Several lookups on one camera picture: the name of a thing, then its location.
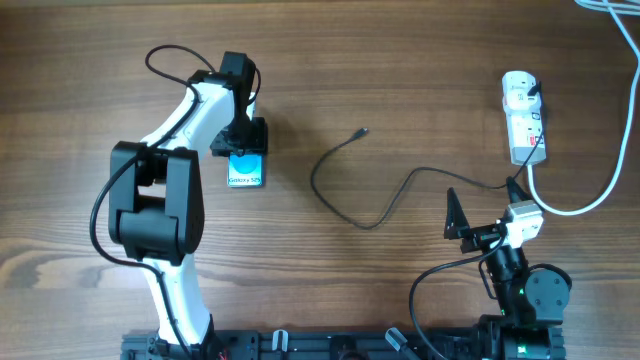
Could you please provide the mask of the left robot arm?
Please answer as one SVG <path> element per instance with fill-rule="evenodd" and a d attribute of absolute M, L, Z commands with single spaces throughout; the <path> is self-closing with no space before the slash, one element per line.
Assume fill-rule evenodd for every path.
<path fill-rule="evenodd" d="M 126 255 L 121 265 L 143 270 L 152 292 L 160 320 L 155 356 L 216 359 L 224 347 L 194 258 L 205 223 L 200 162 L 207 155 L 225 158 L 231 188 L 263 186 L 268 126 L 255 114 L 261 74 L 244 53 L 227 51 L 219 67 L 208 65 L 179 83 L 184 98 L 164 123 L 112 149 L 89 234 L 95 250 L 116 263 L 97 239 L 98 212 L 106 204 L 109 236 Z"/>

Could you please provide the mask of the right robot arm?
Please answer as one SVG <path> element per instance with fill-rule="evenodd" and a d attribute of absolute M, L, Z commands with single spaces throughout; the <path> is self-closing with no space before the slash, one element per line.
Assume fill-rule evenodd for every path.
<path fill-rule="evenodd" d="M 472 227 L 454 189 L 447 190 L 444 237 L 461 241 L 461 251 L 479 251 L 481 278 L 501 314 L 483 315 L 469 345 L 448 353 L 457 359 L 551 359 L 567 357 L 561 325 L 572 279 L 546 263 L 531 265 L 523 244 L 536 238 L 543 210 L 513 178 L 506 181 L 509 204 L 495 223 Z"/>

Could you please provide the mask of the Galaxy S25 smartphone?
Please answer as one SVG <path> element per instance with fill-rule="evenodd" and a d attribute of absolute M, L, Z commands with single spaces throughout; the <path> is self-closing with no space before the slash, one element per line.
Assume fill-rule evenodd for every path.
<path fill-rule="evenodd" d="M 262 155 L 231 155 L 228 162 L 227 185 L 231 188 L 252 188 L 264 185 Z"/>

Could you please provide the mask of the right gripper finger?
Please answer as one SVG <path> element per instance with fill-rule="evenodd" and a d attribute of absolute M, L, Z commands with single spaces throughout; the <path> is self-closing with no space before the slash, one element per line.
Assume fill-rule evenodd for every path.
<path fill-rule="evenodd" d="M 470 234 L 470 225 L 453 187 L 447 190 L 447 210 L 443 237 L 461 239 Z"/>
<path fill-rule="evenodd" d="M 506 189 L 511 204 L 532 200 L 532 196 L 517 183 L 514 177 L 506 178 Z"/>

